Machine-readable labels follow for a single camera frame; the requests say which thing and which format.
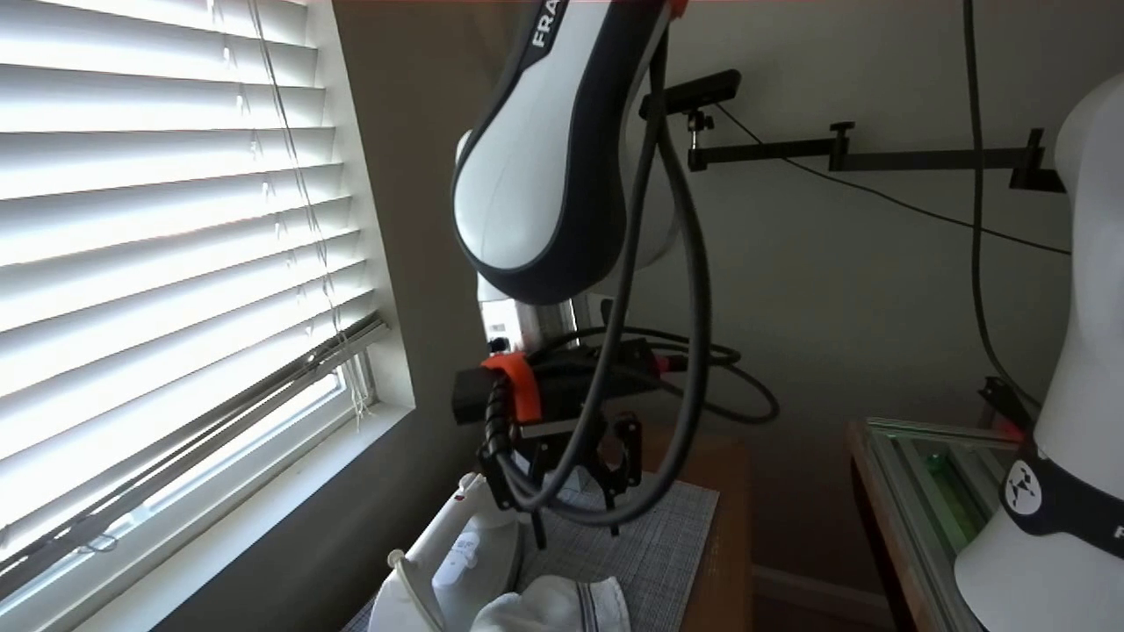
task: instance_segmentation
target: white fabric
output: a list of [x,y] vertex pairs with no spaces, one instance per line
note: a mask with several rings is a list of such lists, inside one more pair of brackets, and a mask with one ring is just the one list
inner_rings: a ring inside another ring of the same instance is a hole
[[472,632],[630,632],[630,604],[616,576],[573,581],[538,576],[522,592],[504,592],[478,609]]

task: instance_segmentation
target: black strap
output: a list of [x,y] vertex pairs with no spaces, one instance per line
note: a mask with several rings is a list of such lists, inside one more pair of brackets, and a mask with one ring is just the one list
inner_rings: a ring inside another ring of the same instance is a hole
[[1008,467],[1003,506],[1025,535],[1072,535],[1124,557],[1124,503],[1025,446]]

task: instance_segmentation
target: white window blind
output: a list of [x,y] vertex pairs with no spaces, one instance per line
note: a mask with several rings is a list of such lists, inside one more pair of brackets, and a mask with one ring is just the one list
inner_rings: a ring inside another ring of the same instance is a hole
[[373,309],[311,6],[0,2],[0,579]]

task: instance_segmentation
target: white object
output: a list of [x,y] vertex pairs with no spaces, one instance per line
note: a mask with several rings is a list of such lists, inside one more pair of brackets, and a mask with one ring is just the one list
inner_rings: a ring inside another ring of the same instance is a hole
[[[1036,446],[1124,497],[1124,73],[1068,117],[1056,167],[1074,200],[1074,297]],[[1028,536],[1005,508],[956,581],[991,632],[1124,628],[1124,560],[1072,535]]]
[[472,625],[472,632],[630,632],[630,604],[617,579],[573,581],[538,576],[522,592],[504,592]]
[[369,632],[464,632],[506,592],[521,569],[521,521],[467,473],[412,551],[391,553]]

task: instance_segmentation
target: wooden table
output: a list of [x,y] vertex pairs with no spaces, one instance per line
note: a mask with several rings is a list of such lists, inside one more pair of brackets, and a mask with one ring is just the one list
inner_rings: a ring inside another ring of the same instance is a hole
[[[647,425],[647,467],[656,467],[670,428]],[[752,628],[752,546],[747,546],[747,446],[730,430],[703,428],[681,470],[681,480],[722,492],[712,525],[703,546],[697,591],[685,609],[685,632]]]

